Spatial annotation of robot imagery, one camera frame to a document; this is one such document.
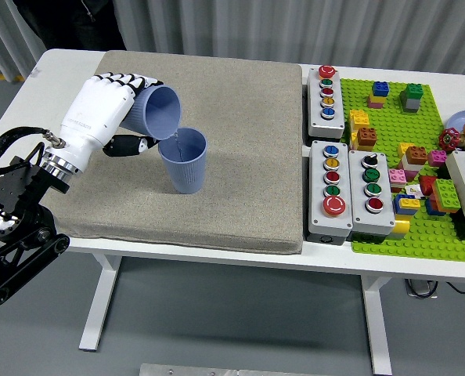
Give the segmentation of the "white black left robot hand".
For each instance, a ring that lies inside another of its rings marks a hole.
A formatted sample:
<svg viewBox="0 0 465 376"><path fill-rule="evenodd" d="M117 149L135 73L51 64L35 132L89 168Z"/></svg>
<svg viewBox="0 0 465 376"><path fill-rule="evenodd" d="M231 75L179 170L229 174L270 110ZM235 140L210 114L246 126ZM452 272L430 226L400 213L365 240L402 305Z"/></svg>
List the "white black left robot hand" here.
<svg viewBox="0 0 465 376"><path fill-rule="evenodd" d="M92 152L108 144L136 96L144 89L162 84L139 74L107 72L92 76L83 84L61 122L59 137L64 145L47 149L50 158L65 161L74 174L84 172Z"/></svg>

